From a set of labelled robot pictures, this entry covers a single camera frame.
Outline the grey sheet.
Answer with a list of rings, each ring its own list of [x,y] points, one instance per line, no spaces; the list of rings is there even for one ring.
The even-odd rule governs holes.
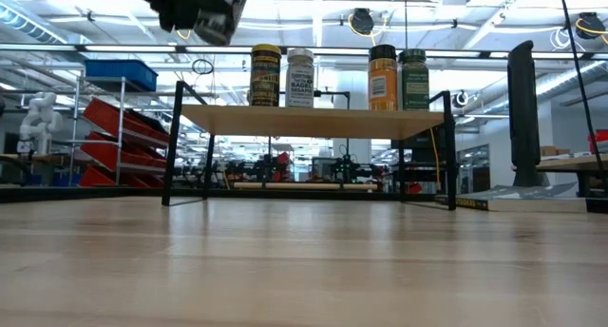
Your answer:
[[[472,200],[544,200],[556,198],[568,192],[575,186],[575,183],[564,183],[550,186],[505,186],[496,185],[489,190],[468,194],[460,194],[458,199]]]

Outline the overhead light rail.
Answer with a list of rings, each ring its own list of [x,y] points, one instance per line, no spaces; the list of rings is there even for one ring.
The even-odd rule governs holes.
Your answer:
[[[102,52],[102,53],[166,53],[166,54],[247,54],[253,47],[213,47],[213,46],[152,46],[152,45],[64,45],[64,44],[20,44],[0,43],[0,51],[41,51],[41,52]],[[318,56],[368,56],[365,48],[309,48]],[[428,49],[426,56],[437,59],[506,59],[507,51],[495,50],[449,50]],[[583,61],[608,61],[608,52],[579,52]],[[535,60],[570,61],[569,52],[532,51]]]

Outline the yellow-lidded chili onion jar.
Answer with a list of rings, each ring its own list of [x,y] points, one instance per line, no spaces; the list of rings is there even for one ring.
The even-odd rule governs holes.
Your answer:
[[[269,44],[253,46],[250,99],[252,106],[279,106],[281,50]]]

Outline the green oregano spice jar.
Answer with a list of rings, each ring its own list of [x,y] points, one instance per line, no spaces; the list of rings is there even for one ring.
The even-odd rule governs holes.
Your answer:
[[[411,48],[398,55],[400,104],[403,110],[429,110],[429,71],[423,49]]]

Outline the blue plastic bin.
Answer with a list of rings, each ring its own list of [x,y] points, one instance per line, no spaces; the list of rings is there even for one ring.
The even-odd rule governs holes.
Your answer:
[[[86,60],[85,79],[107,91],[119,92],[125,78],[126,92],[155,92],[158,73],[140,60]]]

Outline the brown background workbench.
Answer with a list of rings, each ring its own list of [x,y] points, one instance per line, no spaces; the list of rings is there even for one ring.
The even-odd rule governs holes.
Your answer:
[[[20,154],[0,154],[0,158],[12,159],[19,161],[24,164],[38,163],[38,164],[53,164],[57,166],[64,166],[69,157],[61,154],[54,155],[36,155],[26,156]]]

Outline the orange turmeric spice jar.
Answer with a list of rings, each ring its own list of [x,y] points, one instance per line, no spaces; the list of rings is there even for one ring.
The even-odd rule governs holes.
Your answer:
[[[394,46],[377,45],[369,50],[368,77],[370,110],[397,110],[397,62]]]

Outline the wooden background table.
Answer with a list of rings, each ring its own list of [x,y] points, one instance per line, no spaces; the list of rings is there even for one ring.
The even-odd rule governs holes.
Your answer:
[[[514,186],[543,186],[540,174],[544,173],[574,174],[578,197],[608,197],[608,153],[540,158],[536,163],[526,162],[523,170],[516,164],[511,169],[515,173]]]

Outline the black bar with yellow lettering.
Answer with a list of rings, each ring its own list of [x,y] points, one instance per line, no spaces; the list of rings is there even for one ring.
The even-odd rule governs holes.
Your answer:
[[[436,195],[434,197],[434,201],[445,206],[450,205],[450,200],[447,195]],[[482,211],[489,210],[489,204],[486,200],[477,200],[457,196],[454,200],[454,204],[456,207],[463,207]]]

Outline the dark glass door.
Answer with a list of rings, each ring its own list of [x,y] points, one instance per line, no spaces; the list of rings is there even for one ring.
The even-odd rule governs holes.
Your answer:
[[[490,189],[489,145],[484,144],[457,152],[459,190],[461,194]]]

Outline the white-lidded bagel seasoning jar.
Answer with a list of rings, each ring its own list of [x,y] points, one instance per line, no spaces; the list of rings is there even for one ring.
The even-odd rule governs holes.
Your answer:
[[[314,54],[305,48],[288,51],[286,106],[314,106]]]

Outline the red angled storage bin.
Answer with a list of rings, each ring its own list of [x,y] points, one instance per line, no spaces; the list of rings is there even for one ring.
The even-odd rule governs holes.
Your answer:
[[[120,111],[118,107],[93,98],[86,107],[84,116],[114,137],[122,136],[129,142],[157,148],[168,147],[170,135],[160,122],[132,109]]]
[[[90,132],[80,148],[112,172],[161,174],[166,167],[166,159],[150,146],[123,140],[118,147],[117,138],[100,132]]]
[[[157,176],[149,174],[122,173],[120,181],[115,182],[116,174],[99,166],[89,166],[81,177],[81,187],[96,186],[127,186],[135,188],[162,188],[163,181]]]

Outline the grey metal storage rack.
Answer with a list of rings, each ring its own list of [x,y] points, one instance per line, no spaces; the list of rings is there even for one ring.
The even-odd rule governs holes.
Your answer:
[[[71,113],[72,123],[70,124],[71,139],[69,141],[69,144],[70,144],[69,170],[71,172],[80,170],[83,172],[83,174],[82,174],[82,176],[83,176],[86,169],[89,166],[99,166],[99,167],[105,168],[103,165],[96,163],[90,156],[85,154],[80,148],[81,144],[83,144],[85,142],[85,138],[90,132],[100,132],[100,133],[103,133],[106,135],[113,136],[113,135],[105,132],[103,129],[99,128],[92,122],[90,122],[84,116],[84,111],[93,98],[98,98],[103,102],[106,102],[112,106],[118,107],[120,109],[120,111],[123,111],[124,109],[132,109],[136,112],[139,112],[143,116],[146,116],[142,113],[142,111],[139,108],[135,107],[135,105],[130,103],[129,101],[137,100],[142,97],[143,98],[145,98],[145,97],[154,98],[156,96],[156,93],[155,92],[126,92],[125,83],[126,83],[125,78],[122,78],[121,90],[119,92],[116,92],[116,91],[107,91],[102,88],[96,87],[96,86],[92,85],[91,83],[89,83],[86,80],[86,77],[81,77],[78,80],[78,83],[77,83],[77,86],[76,86],[75,92],[74,92],[74,105],[73,105],[72,113]],[[115,138],[118,139],[118,147],[122,147],[122,141],[123,141],[122,136],[115,137]],[[153,146],[150,146],[150,147],[155,149],[161,155],[164,151],[167,150],[167,147],[166,148],[157,148],[157,147],[153,147]],[[149,174],[149,173],[137,173],[137,174],[154,175],[161,179],[164,171],[161,174]],[[115,182],[118,183],[120,181],[120,175],[122,174],[122,172],[120,170],[117,170],[116,172],[113,172],[113,173],[116,174]]]

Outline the black rig with green lights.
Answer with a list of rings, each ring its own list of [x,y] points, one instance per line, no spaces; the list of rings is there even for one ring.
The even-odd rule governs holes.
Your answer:
[[[337,158],[314,157],[309,172],[312,183],[379,183],[384,168],[372,163],[358,163],[356,156],[343,152]]]

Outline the black upright post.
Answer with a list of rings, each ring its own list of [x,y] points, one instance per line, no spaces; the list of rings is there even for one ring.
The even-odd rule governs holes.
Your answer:
[[[507,56],[511,162],[515,167],[513,185],[517,187],[543,184],[537,171],[541,162],[541,146],[533,47],[532,41],[522,42]]]

